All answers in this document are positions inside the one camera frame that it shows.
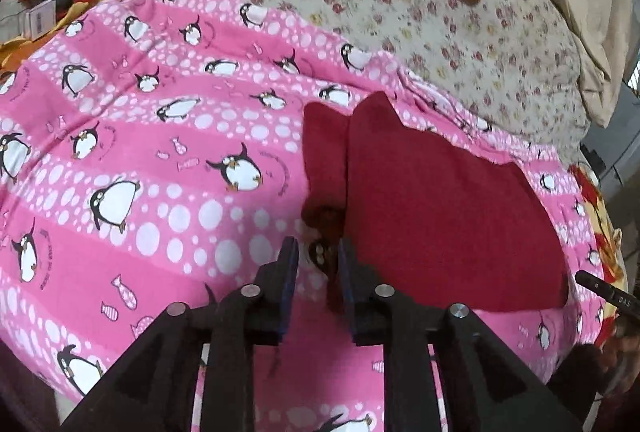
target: red object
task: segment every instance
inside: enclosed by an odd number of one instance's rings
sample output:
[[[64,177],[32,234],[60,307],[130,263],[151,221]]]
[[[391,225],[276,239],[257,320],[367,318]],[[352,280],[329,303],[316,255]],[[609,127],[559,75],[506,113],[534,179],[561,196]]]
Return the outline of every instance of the red object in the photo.
[[[415,301],[494,312],[566,303],[558,236],[517,165],[405,127],[382,92],[350,118],[308,104],[302,143],[306,224],[349,237],[361,262]]]

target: silver bolt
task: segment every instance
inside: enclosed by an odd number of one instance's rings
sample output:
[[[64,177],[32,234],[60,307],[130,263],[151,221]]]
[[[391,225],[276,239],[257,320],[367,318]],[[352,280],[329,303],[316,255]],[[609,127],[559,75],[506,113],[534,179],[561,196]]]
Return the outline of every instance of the silver bolt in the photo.
[[[260,286],[256,284],[247,284],[246,286],[242,286],[240,294],[247,298],[257,297],[260,294]]]
[[[464,318],[469,314],[469,308],[466,307],[464,304],[460,304],[460,303],[452,304],[449,307],[449,311],[456,318]]]
[[[376,286],[376,295],[382,298],[389,298],[396,292],[393,286],[389,284],[378,284]]]
[[[171,302],[167,308],[166,312],[169,313],[169,316],[177,317],[180,316],[187,310],[187,306],[182,302]]]

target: red cloth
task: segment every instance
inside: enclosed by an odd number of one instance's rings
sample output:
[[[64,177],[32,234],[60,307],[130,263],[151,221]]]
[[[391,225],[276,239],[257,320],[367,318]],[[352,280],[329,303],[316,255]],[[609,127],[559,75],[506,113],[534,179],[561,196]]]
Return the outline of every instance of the red cloth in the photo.
[[[350,118],[308,104],[302,145],[306,224],[332,242],[349,237],[415,301],[494,312],[566,303],[558,236],[516,164],[405,127],[382,92]]]

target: pink blanket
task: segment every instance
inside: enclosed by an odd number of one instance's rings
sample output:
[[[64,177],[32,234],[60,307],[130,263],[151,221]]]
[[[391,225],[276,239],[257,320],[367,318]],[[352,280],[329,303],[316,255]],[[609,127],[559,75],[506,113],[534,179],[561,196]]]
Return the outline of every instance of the pink blanket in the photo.
[[[405,125],[513,161],[529,179],[566,256],[569,300],[479,314],[547,380],[602,320],[601,301],[572,280],[602,268],[555,149],[477,118],[386,52],[241,0],[103,2],[2,87],[0,337],[80,399],[170,302],[204,304],[204,283],[220,298],[273,260],[284,236],[314,237],[300,220],[303,106],[351,112],[380,90]],[[302,253],[275,375],[273,349],[255,357],[259,428],[369,415],[363,430],[382,430],[382,351],[350,343]]]

